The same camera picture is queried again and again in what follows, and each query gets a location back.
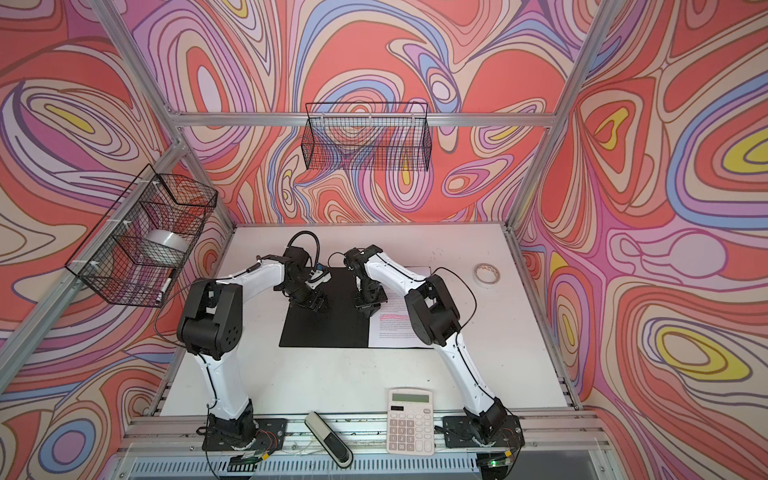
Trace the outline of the blue file folder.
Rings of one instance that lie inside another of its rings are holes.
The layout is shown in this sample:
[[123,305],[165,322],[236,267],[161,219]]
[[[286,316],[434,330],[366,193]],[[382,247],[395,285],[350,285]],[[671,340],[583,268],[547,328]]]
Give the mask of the blue file folder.
[[279,346],[282,348],[369,348],[370,317],[355,307],[357,279],[345,268],[332,268],[331,279],[320,285],[326,306],[313,312],[290,306]]

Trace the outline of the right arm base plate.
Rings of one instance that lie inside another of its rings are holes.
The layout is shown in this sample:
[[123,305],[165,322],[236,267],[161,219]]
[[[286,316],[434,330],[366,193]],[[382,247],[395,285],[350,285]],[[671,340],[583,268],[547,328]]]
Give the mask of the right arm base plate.
[[513,451],[526,441],[519,418],[505,415],[497,426],[482,426],[467,416],[444,416],[441,433],[447,448],[507,448]]

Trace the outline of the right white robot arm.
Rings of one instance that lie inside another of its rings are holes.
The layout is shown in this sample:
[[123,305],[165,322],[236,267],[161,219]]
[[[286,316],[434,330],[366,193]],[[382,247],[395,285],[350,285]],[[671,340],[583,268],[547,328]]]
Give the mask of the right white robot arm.
[[358,309],[371,315],[387,301],[385,289],[404,301],[413,333],[441,356],[459,389],[471,438],[489,445],[509,412],[482,378],[462,333],[461,316],[445,281],[417,274],[370,245],[344,253],[344,265],[358,281]]

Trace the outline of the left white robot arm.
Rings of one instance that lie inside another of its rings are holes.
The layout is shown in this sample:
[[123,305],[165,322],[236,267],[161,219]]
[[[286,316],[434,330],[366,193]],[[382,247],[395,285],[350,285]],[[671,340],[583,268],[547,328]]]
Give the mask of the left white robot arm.
[[228,276],[199,280],[190,287],[177,338],[203,371],[211,396],[206,431],[242,448],[258,427],[246,394],[236,350],[243,335],[244,305],[273,290],[289,304],[318,311],[326,302],[319,283],[329,272],[319,263],[320,241],[308,230],[294,234],[281,255],[259,256],[255,263]]

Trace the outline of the printed paper files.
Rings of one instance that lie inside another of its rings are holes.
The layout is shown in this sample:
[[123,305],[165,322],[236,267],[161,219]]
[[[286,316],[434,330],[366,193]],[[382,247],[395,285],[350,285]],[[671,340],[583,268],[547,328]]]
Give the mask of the printed paper files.
[[423,343],[412,328],[404,295],[400,294],[401,289],[392,290],[384,281],[378,282],[382,284],[387,301],[370,317],[368,347],[428,348],[429,345]]

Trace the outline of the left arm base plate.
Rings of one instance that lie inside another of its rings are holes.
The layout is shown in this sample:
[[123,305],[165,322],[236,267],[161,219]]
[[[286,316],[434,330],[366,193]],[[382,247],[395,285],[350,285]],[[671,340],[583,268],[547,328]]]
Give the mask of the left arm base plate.
[[198,433],[203,433],[204,452],[271,453],[283,448],[287,426],[286,418],[266,417],[256,418],[251,423],[246,423],[242,429],[233,427],[227,430],[214,422],[211,426],[199,427]]

